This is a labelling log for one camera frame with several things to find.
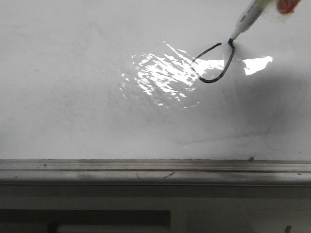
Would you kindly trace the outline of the white black whiteboard marker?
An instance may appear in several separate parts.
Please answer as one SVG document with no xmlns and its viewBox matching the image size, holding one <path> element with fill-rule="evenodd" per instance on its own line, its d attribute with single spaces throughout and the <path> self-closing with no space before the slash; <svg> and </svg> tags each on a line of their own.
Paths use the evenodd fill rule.
<svg viewBox="0 0 311 233">
<path fill-rule="evenodd" d="M 260 17 L 263 10 L 268 5 L 268 0 L 252 0 L 241 16 L 238 18 L 235 29 L 229 38 L 229 42 L 234 41 L 241 33 L 247 31 Z"/>
</svg>

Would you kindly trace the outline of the red magnet taped to marker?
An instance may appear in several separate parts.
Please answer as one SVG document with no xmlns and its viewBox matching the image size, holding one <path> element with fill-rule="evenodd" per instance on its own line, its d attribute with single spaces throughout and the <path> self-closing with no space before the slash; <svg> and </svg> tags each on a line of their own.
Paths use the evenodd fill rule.
<svg viewBox="0 0 311 233">
<path fill-rule="evenodd" d="M 276 9 L 282 15 L 292 14 L 300 0 L 278 0 Z"/>
</svg>

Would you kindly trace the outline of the white whiteboard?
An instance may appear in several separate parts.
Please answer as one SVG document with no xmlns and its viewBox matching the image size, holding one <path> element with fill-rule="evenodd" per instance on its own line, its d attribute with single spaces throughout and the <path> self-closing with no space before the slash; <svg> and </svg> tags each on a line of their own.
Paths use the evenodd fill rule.
<svg viewBox="0 0 311 233">
<path fill-rule="evenodd" d="M 311 3 L 3 0 L 2 159 L 311 158 Z"/>
</svg>

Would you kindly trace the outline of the aluminium whiteboard frame rail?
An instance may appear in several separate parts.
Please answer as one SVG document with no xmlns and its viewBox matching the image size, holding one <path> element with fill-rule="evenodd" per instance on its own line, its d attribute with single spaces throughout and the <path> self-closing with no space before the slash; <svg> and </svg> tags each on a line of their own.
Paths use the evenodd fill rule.
<svg viewBox="0 0 311 233">
<path fill-rule="evenodd" d="M 309 161 L 2 159 L 1 184 L 310 186 Z"/>
</svg>

